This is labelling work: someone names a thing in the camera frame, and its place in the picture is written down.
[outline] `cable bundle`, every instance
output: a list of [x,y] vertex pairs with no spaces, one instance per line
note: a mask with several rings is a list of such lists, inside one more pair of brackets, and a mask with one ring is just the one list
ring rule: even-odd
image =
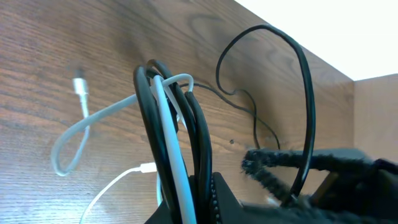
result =
[[[315,103],[312,90],[312,81],[310,70],[304,53],[299,44],[292,38],[275,27],[269,25],[259,25],[251,27],[239,34],[223,51],[216,68],[216,82],[218,88],[227,95],[234,95],[237,91],[243,91],[253,102],[254,111],[248,110],[241,106],[227,100],[221,93],[207,87],[205,85],[194,83],[193,78],[188,74],[180,74],[173,76],[168,68],[160,61],[150,60],[146,65],[140,65],[134,70],[134,86],[136,88],[136,95],[127,97],[120,102],[117,102],[101,111],[98,111],[88,116],[86,108],[86,101],[88,95],[88,88],[84,79],[76,81],[76,93],[80,95],[81,106],[83,108],[84,119],[74,124],[67,131],[65,131],[55,142],[52,148],[51,162],[55,172],[58,175],[65,176],[73,170],[80,159],[85,142],[88,139],[90,125],[99,121],[100,119],[109,116],[129,105],[138,101],[141,115],[144,120],[147,135],[149,138],[152,154],[158,170],[158,184],[157,184],[157,198],[163,198],[167,204],[171,217],[174,223],[208,223],[209,202],[212,194],[211,174],[212,174],[212,158],[211,158],[211,141],[208,132],[204,114],[198,104],[194,94],[192,93],[193,86],[206,88],[217,94],[222,100],[229,105],[243,110],[254,118],[254,141],[256,147],[260,149],[256,134],[256,122],[259,120],[275,137],[278,149],[280,149],[280,142],[276,133],[271,129],[267,123],[263,122],[257,116],[257,107],[254,98],[246,90],[234,90],[228,92],[221,87],[220,67],[223,58],[228,50],[246,34],[258,30],[266,29],[283,38],[295,50],[300,67],[305,87],[305,97],[307,106],[307,131],[305,135],[305,145],[303,152],[303,160],[299,165],[299,171],[295,182],[290,189],[287,198],[288,203],[295,195],[301,191],[305,178],[308,174],[310,159],[313,151],[313,143],[315,140]],[[153,79],[154,85],[150,86],[150,80]],[[180,80],[188,80],[188,84],[179,86],[176,82]],[[188,91],[183,93],[181,87],[188,85]],[[178,131],[177,120],[180,119],[188,130],[190,138],[193,166],[194,166],[194,188],[190,187],[188,182],[188,175],[185,169],[185,164],[178,145],[176,132]],[[76,133],[85,131],[85,137],[81,143],[79,150],[76,152],[71,164],[63,170],[60,165],[59,155],[62,146]],[[131,169],[133,171],[142,171],[141,169]],[[91,202],[84,212],[81,223],[88,210],[93,206],[96,200],[104,193],[106,189],[111,187],[125,172],[112,181],[100,194]]]

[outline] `white cable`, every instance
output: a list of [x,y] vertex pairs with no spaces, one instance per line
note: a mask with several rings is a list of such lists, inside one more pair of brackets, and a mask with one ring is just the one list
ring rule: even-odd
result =
[[[170,88],[168,86],[170,84],[172,84],[174,82],[182,81],[182,80],[188,80],[189,81],[188,89],[189,90],[193,89],[193,78],[191,75],[185,74],[185,73],[175,75],[173,77],[170,77],[170,78],[164,80],[162,82],[162,85],[164,87],[166,87],[166,89],[169,91]],[[180,113],[178,104],[175,101],[173,94],[168,95],[168,96],[170,98],[170,101],[173,103],[173,106],[176,108],[176,110],[178,109],[177,112],[179,111],[179,113]],[[95,122],[97,122],[97,121],[131,105],[131,104],[134,104],[136,102],[137,102],[136,95],[129,96],[124,100],[121,100],[107,108],[104,108],[98,112],[93,113],[92,115],[86,117],[85,119],[77,122],[76,124],[74,124],[70,128],[68,128],[68,130],[66,130],[60,137],[58,137],[58,139],[55,141],[55,143],[52,147],[52,150],[51,150],[51,163],[55,170],[55,173],[60,176],[66,176],[70,173],[71,170],[73,170],[77,166],[78,161],[80,160],[81,154],[83,152],[85,143],[88,139],[88,131],[90,130],[89,125],[92,125],[93,123],[95,123]],[[60,151],[63,148],[63,145],[65,143],[67,143],[69,141],[69,139],[71,139],[76,133],[79,133],[80,131],[83,131],[84,129],[86,129],[85,137],[83,137],[83,140],[81,142],[79,150],[77,150],[75,157],[73,158],[72,162],[67,167],[67,169],[63,170],[61,168],[60,160],[59,160]]]
[[[73,87],[75,89],[75,93],[79,96],[80,99],[80,107],[83,113],[83,117],[87,118],[90,113],[88,111],[87,99],[88,99],[88,85],[86,80],[83,78],[83,70],[78,69],[75,71],[75,78],[73,79]],[[81,140],[79,149],[77,150],[75,157],[69,163],[67,168],[63,170],[59,167],[59,173],[63,175],[67,175],[71,170],[75,169],[77,164],[79,163],[81,153],[83,152],[86,142],[90,136],[90,126],[85,127],[85,132],[83,135],[83,139]]]
[[80,222],[79,224],[83,224],[86,216],[88,214],[88,212],[93,208],[94,204],[98,201],[98,199],[100,199],[100,197],[109,189],[111,188],[117,181],[119,181],[120,179],[122,179],[125,175],[128,175],[131,172],[138,172],[141,171],[142,173],[147,173],[147,172],[156,172],[156,164],[155,162],[149,162],[146,164],[141,164],[139,167],[135,167],[132,169],[128,169],[126,171],[124,171],[123,173],[121,173],[120,175],[118,175],[115,179],[113,179],[110,183],[107,184],[106,187],[104,187],[104,189],[102,189],[97,196],[95,196],[95,198],[88,204],[88,206],[86,207],[85,211],[83,212],[83,214],[80,217]]
[[170,112],[169,104],[167,103],[161,78],[161,76],[156,75],[154,77],[154,83],[158,97],[163,134],[167,146],[167,154],[169,155],[173,180],[177,190],[177,198],[178,204],[180,205],[182,223],[196,224],[197,221],[195,216],[195,207],[193,206],[191,188],[189,186],[187,173],[184,169],[184,162],[177,139],[177,133],[174,129],[173,118]]
[[161,189],[162,189],[162,183],[160,182],[160,176],[159,176],[159,173],[156,173],[156,201],[157,201],[158,207],[160,206],[160,204],[163,201]]

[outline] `white wall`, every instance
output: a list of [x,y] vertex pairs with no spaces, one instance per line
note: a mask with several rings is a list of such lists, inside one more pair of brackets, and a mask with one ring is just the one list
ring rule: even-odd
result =
[[398,73],[398,0],[236,0],[353,80]]

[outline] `wooden panel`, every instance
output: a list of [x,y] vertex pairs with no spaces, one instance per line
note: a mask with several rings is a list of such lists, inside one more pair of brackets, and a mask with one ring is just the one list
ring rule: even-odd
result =
[[355,147],[398,162],[398,74],[355,82]]
[[[1,223],[76,223],[111,179],[152,161],[134,105],[92,127],[74,173],[53,173],[52,144],[81,118],[69,66],[86,70],[91,113],[133,94],[132,70],[151,58],[164,61],[174,73],[191,73],[196,81],[215,86],[221,51],[242,30],[264,22],[234,1],[5,0],[0,1],[0,15]],[[317,105],[315,145],[352,147],[353,82],[305,53]],[[225,88],[247,88],[254,95],[259,114],[275,129],[283,149],[302,149],[302,77],[287,44],[265,31],[250,34],[225,58],[221,76]],[[245,150],[254,145],[252,118],[206,90],[195,88],[195,94],[209,125],[214,170],[223,174],[237,198],[263,201],[266,191],[240,168]],[[251,107],[245,97],[228,98]],[[187,132],[180,130],[192,173]],[[259,134],[262,146],[275,148],[261,125]],[[80,139],[65,147],[65,164]],[[295,170],[279,174],[291,182]],[[320,181],[321,176],[311,173],[305,192]],[[99,200],[88,222],[143,223],[155,208],[155,174],[131,174]]]

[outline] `cable plug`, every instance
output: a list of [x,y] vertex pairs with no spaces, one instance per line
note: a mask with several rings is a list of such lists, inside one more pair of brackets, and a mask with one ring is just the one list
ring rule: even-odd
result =
[[84,70],[78,68],[75,70],[75,77],[73,78],[73,87],[75,93],[80,97],[81,110],[83,112],[83,117],[86,118],[89,115],[87,99],[88,99],[88,85],[84,78]]
[[75,93],[79,96],[88,95],[88,85],[84,77],[84,70],[78,68],[75,70],[75,77],[73,78],[73,87]]
[[141,171],[143,174],[148,172],[156,172],[156,163],[155,162],[148,162],[145,164],[141,164],[139,167],[133,168],[133,171]]

